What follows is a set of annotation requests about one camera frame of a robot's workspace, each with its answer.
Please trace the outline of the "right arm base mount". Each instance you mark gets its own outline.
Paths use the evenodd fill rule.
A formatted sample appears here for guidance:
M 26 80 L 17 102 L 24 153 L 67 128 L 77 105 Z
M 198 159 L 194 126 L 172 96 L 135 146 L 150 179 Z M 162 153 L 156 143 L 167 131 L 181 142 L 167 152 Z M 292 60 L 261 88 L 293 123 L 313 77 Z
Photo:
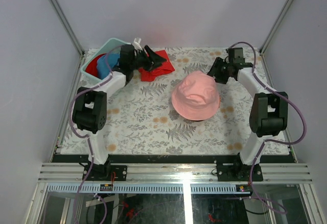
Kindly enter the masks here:
M 263 174 L 259 164 L 252 166 L 244 164 L 241 161 L 240 153 L 238 153 L 232 164 L 217 164 L 211 171 L 211 175 L 216 176 L 220 182 L 262 182 Z

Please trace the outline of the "blue hat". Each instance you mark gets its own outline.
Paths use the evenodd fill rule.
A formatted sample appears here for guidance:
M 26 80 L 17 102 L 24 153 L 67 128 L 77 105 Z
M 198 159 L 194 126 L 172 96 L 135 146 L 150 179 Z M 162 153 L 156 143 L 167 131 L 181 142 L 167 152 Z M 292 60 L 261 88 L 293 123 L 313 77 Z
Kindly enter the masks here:
M 120 53 L 107 53 L 98 60 L 98 78 L 106 78 L 113 68 L 118 64 Z

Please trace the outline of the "pink bucket hat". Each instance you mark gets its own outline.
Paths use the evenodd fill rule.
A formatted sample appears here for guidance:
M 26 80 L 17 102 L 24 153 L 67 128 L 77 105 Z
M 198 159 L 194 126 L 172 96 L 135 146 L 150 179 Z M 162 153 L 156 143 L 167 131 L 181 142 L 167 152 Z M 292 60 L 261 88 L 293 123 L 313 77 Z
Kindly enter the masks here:
M 213 77 L 195 71 L 176 85 L 171 95 L 173 108 L 185 119 L 209 119 L 220 107 L 220 95 Z

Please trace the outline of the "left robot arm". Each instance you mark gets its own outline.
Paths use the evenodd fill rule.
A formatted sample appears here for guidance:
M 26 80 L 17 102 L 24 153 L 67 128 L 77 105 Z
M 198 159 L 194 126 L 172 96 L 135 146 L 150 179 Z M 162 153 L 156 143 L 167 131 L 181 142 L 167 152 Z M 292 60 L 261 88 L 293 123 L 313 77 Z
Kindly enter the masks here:
M 97 164 L 94 174 L 100 180 L 111 177 L 112 168 L 105 164 L 108 153 L 101 130 L 107 120 L 107 99 L 124 88 L 132 79 L 134 71 L 142 68 L 153 71 L 167 60 L 154 52 L 149 46 L 123 44 L 112 48 L 105 56 L 118 53 L 118 64 L 109 68 L 109 74 L 93 87 L 80 87 L 70 104 L 69 125 L 80 139 L 87 140 L 88 160 Z

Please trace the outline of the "red hat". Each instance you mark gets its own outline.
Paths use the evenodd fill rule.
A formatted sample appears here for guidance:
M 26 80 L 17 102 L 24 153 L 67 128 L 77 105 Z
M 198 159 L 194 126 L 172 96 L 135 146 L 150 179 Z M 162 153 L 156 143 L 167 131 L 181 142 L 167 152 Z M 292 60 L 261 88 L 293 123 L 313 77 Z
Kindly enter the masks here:
M 90 61 L 90 63 L 87 65 L 85 69 L 87 74 L 90 74 L 96 78 L 98 77 L 98 69 L 97 69 L 98 60 L 104 55 L 105 54 L 98 55 Z

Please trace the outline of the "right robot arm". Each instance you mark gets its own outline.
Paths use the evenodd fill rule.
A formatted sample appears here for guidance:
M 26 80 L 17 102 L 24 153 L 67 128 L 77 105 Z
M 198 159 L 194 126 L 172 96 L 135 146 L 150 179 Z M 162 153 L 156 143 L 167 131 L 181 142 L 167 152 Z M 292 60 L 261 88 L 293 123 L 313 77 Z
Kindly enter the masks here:
M 268 140 L 284 131 L 288 122 L 288 95 L 277 92 L 264 84 L 255 74 L 255 64 L 246 62 L 241 47 L 226 50 L 228 57 L 217 57 L 207 73 L 219 84 L 226 84 L 230 78 L 239 82 L 253 98 L 249 115 L 251 134 L 239 153 L 242 163 L 233 167 L 233 175 L 245 180 L 251 175 L 249 165 L 256 165 Z

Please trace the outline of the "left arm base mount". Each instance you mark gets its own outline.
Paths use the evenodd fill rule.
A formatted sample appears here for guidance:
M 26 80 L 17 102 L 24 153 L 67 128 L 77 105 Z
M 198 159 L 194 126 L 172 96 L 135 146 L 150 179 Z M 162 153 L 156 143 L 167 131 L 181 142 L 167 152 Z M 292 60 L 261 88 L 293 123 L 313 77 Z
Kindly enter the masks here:
M 93 164 L 88 162 L 81 166 L 84 167 L 83 179 L 86 181 L 111 181 L 122 182 L 127 179 L 127 165 L 111 165 L 106 162 L 104 165 Z

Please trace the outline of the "light green plastic bin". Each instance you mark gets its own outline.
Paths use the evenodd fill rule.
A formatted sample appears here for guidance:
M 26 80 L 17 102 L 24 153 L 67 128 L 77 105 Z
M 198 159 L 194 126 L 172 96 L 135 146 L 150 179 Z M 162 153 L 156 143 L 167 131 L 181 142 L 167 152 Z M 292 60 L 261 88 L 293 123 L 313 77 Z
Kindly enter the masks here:
M 91 83 L 102 81 L 109 74 L 110 69 L 118 63 L 120 46 L 129 44 L 117 38 L 110 38 L 95 53 L 86 58 L 80 72 L 88 77 Z

